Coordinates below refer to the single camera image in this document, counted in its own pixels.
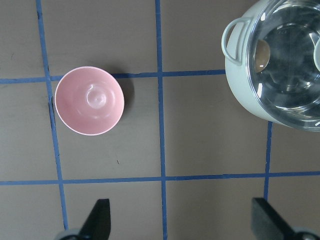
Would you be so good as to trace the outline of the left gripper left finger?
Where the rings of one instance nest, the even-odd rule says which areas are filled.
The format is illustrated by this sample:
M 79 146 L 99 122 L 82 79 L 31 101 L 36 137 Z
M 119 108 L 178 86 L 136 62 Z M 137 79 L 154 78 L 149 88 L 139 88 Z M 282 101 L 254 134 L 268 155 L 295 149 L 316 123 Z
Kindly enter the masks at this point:
M 98 199 L 79 231 L 81 240 L 108 240 L 111 233 L 109 199 Z

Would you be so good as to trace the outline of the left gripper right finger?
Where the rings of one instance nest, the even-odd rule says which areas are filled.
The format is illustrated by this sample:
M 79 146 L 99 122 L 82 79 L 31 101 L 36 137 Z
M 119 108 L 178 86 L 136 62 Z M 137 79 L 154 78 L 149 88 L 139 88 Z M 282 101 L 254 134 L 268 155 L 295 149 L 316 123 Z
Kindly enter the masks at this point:
M 264 199 L 251 200 L 251 230 L 256 240 L 303 240 L 305 233 L 296 232 Z

